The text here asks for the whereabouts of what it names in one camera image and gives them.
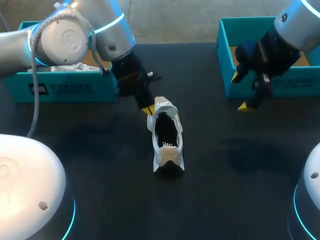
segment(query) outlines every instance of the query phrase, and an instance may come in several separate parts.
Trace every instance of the black shoe sole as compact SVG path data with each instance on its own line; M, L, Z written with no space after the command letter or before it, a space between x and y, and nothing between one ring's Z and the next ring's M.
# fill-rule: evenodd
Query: black shoe sole
M179 165L169 160L165 165L160 166L154 174L160 179L175 179L181 177L185 171Z

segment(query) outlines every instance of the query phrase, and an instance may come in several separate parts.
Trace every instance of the cable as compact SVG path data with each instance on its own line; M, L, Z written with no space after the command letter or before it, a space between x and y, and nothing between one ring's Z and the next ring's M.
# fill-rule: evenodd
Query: cable
M32 77L33 77L33 87L34 87L34 111L33 111L33 119L31 123L31 127L28 134L26 135L27 138L31 138L33 136L37 126L38 116L39 116L39 85L38 85L37 64L36 64L37 45L41 37L41 34L46 29L46 27L48 27L50 24L56 21L65 20L65 19L77 20L80 23L85 23L87 25L91 33L91 40L92 40L91 52L92 52L93 59L98 64L98 66L100 66L104 70L102 63L100 62L97 56L97 50L96 50L97 43L96 43L95 30L92 27L92 25L88 22L88 20L85 19L80 13L57 14L43 21L37 28L31 43L31 69L32 69Z
M7 25L6 21L5 21L5 18L4 18L4 16L2 15L1 11L0 11L0 18L2 19L2 22L3 22L3 24L4 24L5 30L6 30L7 32L10 32L10 29L9 29L9 27L8 27L8 25Z

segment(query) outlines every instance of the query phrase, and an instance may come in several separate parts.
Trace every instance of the white sneaker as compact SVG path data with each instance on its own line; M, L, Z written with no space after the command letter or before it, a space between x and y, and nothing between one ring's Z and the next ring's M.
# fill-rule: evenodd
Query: white sneaker
M154 99L154 115L147 117L154 148L153 171L159 177L176 177L185 171L178 109L163 96Z

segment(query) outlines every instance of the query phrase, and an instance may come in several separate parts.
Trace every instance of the open box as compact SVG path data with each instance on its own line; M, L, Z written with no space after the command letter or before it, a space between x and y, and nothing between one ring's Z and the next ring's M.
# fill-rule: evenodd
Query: open box
M19 30L38 24L38 21L24 21ZM83 64L99 67L89 50ZM102 62L109 69L109 62ZM113 74L101 75L100 71L41 71L37 74L39 101L42 103L115 102L117 82ZM4 79L4 84L16 103L33 103L34 88L32 73L18 72Z
M275 17L221 18L217 37L217 56L225 93L228 98L249 98L255 74L249 74L238 84L231 83L238 62L235 49L246 40L260 39L274 24ZM274 97L320 96L320 47L301 52L301 58L282 76L271 80Z

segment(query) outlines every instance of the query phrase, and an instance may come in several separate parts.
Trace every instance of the black table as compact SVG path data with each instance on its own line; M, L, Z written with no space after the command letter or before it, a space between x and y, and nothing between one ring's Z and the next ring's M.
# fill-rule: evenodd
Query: black table
M320 142L320 100L272 99L255 114L225 97L215 44L138 45L151 85L178 107L185 175L153 174L151 133L134 99L41 104L34 138L62 161L83 240L288 240L287 211ZM0 132L27 134L33 105L2 86Z

